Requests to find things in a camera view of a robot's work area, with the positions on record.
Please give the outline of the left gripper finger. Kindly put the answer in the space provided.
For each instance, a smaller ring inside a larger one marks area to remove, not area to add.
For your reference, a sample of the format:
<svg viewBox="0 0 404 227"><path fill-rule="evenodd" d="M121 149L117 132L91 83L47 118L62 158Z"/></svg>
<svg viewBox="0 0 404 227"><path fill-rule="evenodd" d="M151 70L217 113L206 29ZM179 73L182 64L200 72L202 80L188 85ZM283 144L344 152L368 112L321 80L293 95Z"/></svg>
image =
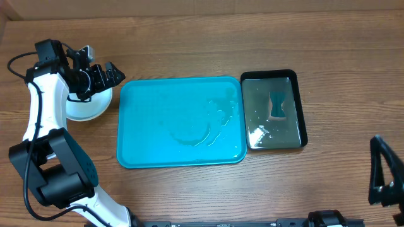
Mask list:
<svg viewBox="0 0 404 227"><path fill-rule="evenodd" d="M112 64L106 64L105 70L101 72L101 78L105 89L112 88L116 85L114 72Z"/></svg>
<svg viewBox="0 0 404 227"><path fill-rule="evenodd" d="M113 63L111 62L106 62L106 64L112 64L113 65L113 69L114 69L114 76L115 76L115 81L116 81L116 85L119 85L124 79L126 79L125 74L120 71Z"/></svg>

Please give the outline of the blue rimmed plate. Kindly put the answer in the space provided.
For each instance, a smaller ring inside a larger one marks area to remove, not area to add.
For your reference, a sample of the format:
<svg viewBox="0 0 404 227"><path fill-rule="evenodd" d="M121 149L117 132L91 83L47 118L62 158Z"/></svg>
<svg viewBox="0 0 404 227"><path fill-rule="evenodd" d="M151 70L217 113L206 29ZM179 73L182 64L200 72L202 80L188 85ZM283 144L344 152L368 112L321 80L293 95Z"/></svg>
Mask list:
<svg viewBox="0 0 404 227"><path fill-rule="evenodd" d="M88 121L104 113L112 101L112 88L96 93L81 102L75 93L70 93L66 102L66 116L73 121Z"/></svg>

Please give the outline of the green scrub sponge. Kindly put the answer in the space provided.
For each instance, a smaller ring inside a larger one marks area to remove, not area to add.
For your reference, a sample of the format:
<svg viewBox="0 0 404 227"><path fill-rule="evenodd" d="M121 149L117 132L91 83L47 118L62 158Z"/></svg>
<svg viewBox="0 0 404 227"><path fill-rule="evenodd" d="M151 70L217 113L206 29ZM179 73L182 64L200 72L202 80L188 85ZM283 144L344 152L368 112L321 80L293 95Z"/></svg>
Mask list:
<svg viewBox="0 0 404 227"><path fill-rule="evenodd" d="M281 91L271 91L269 94L268 104L268 120L282 121L286 120L286 115L283 110L283 104L286 94Z"/></svg>

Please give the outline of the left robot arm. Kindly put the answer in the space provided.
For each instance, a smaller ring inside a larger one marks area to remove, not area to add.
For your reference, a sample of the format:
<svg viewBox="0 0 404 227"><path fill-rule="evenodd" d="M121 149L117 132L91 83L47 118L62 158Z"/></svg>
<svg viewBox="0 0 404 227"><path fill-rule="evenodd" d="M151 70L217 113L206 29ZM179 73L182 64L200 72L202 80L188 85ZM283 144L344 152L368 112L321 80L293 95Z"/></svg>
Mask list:
<svg viewBox="0 0 404 227"><path fill-rule="evenodd" d="M91 63L93 49L74 50L57 40L35 45L39 58L23 77L30 92L30 118L22 142L10 147L9 160L23 179L23 200L32 217L55 220L71 211L94 226L141 226L98 183L93 161L67 130L66 103L117 86L125 75L113 63Z"/></svg>

